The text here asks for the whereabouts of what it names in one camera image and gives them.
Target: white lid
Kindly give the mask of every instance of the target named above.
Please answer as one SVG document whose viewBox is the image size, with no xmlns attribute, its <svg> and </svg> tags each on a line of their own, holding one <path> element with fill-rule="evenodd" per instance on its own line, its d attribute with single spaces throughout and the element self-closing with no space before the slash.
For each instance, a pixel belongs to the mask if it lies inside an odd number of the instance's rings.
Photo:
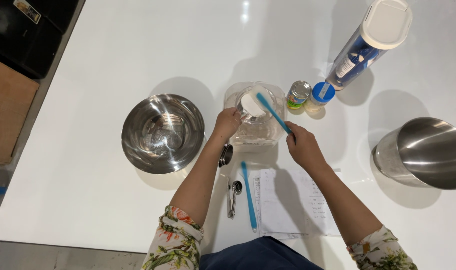
<svg viewBox="0 0 456 270">
<path fill-rule="evenodd" d="M 389 50 L 400 45 L 412 20 L 405 0 L 375 0 L 360 25 L 360 35 L 370 46 Z"/>
</svg>

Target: hand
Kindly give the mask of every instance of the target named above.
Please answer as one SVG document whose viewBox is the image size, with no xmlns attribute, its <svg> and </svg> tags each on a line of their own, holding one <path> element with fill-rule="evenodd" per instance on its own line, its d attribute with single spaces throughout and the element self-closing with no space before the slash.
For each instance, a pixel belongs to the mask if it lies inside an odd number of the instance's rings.
<svg viewBox="0 0 456 270">
<path fill-rule="evenodd" d="M 216 118 L 216 124 L 210 139 L 220 140 L 220 142 L 225 144 L 242 124 L 241 116 L 242 114 L 235 107 L 222 110 Z"/>
<path fill-rule="evenodd" d="M 287 144 L 290 155 L 296 163 L 309 174 L 328 166 L 313 133 L 290 121 L 286 121 L 285 124 L 293 132 L 288 134 Z"/>
</svg>

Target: can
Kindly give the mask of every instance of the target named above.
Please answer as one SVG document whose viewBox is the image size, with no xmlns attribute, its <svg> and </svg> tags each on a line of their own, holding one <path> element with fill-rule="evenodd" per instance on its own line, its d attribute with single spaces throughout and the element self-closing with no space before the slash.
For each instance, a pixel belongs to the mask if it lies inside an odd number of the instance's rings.
<svg viewBox="0 0 456 270">
<path fill-rule="evenodd" d="M 287 107 L 296 110 L 310 97 L 312 87 L 305 81 L 296 81 L 291 85 L 287 95 Z"/>
</svg>

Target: concrete floor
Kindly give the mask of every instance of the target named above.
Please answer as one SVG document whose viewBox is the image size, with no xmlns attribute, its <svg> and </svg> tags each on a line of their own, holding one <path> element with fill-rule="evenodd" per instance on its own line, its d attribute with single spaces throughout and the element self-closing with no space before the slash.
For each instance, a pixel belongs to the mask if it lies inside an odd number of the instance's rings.
<svg viewBox="0 0 456 270">
<path fill-rule="evenodd" d="M 80 15 L 85 0 L 80 0 L 68 31 L 63 36 L 55 60 L 45 79 L 40 80 L 40 88 L 36 92 L 20 136 L 13 151 L 13 160 L 8 165 L 0 165 L 0 187 L 9 185 L 16 165 L 30 136 L 31 129 L 45 100 L 61 56 L 68 43 L 71 32 Z M 145 254 L 123 253 L 115 251 L 47 246 L 15 242 L 0 242 L 0 270 L 138 270 L 143 263 Z"/>
</svg>

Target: blue lid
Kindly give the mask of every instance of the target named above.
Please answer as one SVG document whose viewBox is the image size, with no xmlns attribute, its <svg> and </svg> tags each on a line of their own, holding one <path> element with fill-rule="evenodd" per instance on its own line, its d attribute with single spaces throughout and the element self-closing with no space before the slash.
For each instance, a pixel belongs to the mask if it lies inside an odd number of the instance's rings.
<svg viewBox="0 0 456 270">
<path fill-rule="evenodd" d="M 319 102 L 328 102 L 335 96 L 335 89 L 329 83 L 320 82 L 313 87 L 312 96 Z"/>
</svg>

